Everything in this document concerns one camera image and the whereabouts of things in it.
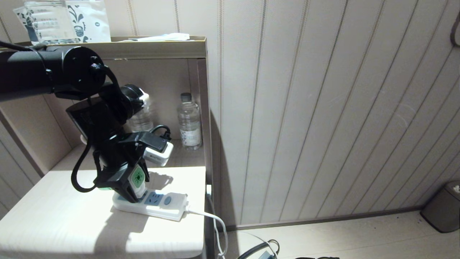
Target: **water bottle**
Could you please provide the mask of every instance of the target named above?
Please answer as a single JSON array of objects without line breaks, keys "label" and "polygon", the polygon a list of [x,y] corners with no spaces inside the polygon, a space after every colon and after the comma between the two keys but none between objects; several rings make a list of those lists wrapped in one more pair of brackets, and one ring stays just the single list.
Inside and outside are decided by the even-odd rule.
[{"label": "water bottle", "polygon": [[65,0],[24,0],[38,41],[50,44],[78,43]]},{"label": "water bottle", "polygon": [[153,109],[149,94],[145,93],[141,88],[134,85],[125,85],[122,87],[122,91],[125,93],[125,95],[128,89],[134,91],[137,96],[139,96],[139,99],[144,102],[144,105],[142,105],[142,110],[138,111],[131,117],[131,119],[128,120],[128,125],[131,128],[131,131],[151,131],[153,129]]},{"label": "water bottle", "polygon": [[198,105],[192,101],[190,93],[180,95],[182,104],[177,108],[180,138],[186,150],[196,150],[201,146],[201,122]]}]

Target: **trash can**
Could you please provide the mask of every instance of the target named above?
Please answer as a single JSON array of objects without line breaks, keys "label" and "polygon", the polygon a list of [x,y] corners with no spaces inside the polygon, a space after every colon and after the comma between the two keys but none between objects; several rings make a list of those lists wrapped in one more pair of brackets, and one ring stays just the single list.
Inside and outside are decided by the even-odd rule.
[{"label": "trash can", "polygon": [[460,228],[460,181],[449,182],[426,204],[422,217],[437,231]]}]

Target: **bottle cap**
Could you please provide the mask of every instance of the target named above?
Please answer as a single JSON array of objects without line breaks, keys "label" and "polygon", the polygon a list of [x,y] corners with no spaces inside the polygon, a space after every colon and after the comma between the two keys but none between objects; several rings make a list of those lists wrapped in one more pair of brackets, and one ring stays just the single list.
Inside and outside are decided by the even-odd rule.
[{"label": "bottle cap", "polygon": [[182,102],[191,102],[192,101],[192,94],[191,93],[181,93],[180,100]]}]

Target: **white tabletop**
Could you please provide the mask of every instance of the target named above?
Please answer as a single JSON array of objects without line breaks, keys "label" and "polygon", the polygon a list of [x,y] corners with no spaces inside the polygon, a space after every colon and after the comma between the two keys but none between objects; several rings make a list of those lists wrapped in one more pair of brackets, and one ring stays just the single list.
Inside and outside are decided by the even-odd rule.
[{"label": "white tabletop", "polygon": [[[114,191],[77,192],[71,170],[81,148],[45,175],[0,221],[0,254],[13,258],[191,258],[204,245],[203,216],[185,214],[180,222],[121,212]],[[85,161],[78,181],[90,187],[95,170]],[[149,170],[147,188],[188,195],[204,211],[205,167]]]}]

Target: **white power strip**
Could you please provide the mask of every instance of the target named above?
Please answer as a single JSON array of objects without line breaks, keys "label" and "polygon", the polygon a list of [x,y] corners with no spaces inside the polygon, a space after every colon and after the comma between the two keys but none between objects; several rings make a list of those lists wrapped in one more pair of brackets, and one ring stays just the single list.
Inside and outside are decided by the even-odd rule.
[{"label": "white power strip", "polygon": [[117,210],[149,215],[180,221],[187,207],[187,194],[167,193],[163,194],[156,190],[146,189],[144,195],[137,203],[131,203],[115,193],[113,198],[114,207]]}]

